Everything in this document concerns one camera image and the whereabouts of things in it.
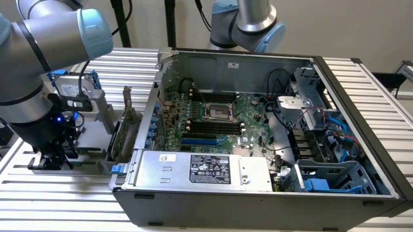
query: blue tab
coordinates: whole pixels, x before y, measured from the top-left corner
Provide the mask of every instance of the blue tab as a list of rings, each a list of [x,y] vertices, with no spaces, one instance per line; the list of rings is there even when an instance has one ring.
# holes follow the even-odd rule
[[[113,165],[111,169],[112,174],[123,175],[124,174],[123,171],[124,171],[124,166]]]
[[[54,74],[54,75],[65,75],[66,73],[68,72],[65,69],[58,69],[50,72],[50,74]]]

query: warning label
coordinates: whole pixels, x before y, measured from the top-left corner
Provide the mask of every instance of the warning label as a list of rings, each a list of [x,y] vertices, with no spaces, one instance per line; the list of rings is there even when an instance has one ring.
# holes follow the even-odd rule
[[[230,157],[191,155],[188,180],[192,183],[231,184]]]

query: blue latch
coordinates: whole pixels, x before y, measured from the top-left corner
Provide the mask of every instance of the blue latch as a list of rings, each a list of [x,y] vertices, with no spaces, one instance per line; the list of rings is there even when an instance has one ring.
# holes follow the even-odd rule
[[[362,186],[354,186],[350,189],[330,189],[326,179],[307,179],[303,182],[304,189],[308,192],[330,192],[330,193],[361,193]]]
[[[92,70],[89,75],[91,75],[91,77],[93,79],[95,89],[101,89],[101,85],[100,85],[100,81],[99,81],[99,75],[97,75],[96,71]]]
[[[123,171],[124,171],[124,166],[113,165],[113,167],[111,169],[112,174],[124,175]]]

